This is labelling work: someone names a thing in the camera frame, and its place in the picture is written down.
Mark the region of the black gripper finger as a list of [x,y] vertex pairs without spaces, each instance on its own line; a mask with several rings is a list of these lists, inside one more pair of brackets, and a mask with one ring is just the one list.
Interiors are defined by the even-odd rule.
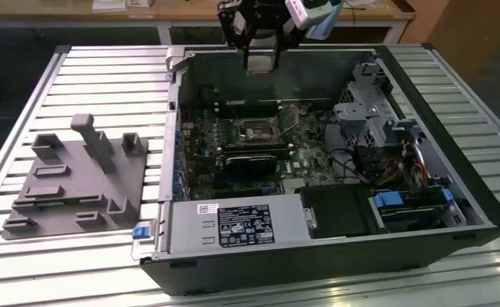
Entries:
[[218,3],[218,19],[225,32],[227,45],[238,49],[243,58],[243,69],[247,70],[251,37],[246,30],[246,20],[243,17],[239,18],[243,21],[243,27],[237,27],[237,14],[239,13],[242,5],[243,1],[221,1]]
[[285,24],[291,21],[291,18],[285,18],[281,15],[274,16],[274,30],[277,43],[274,45],[274,68],[279,68],[282,52],[291,48],[297,48],[303,40],[305,30],[297,26],[293,27],[289,34],[285,32]]

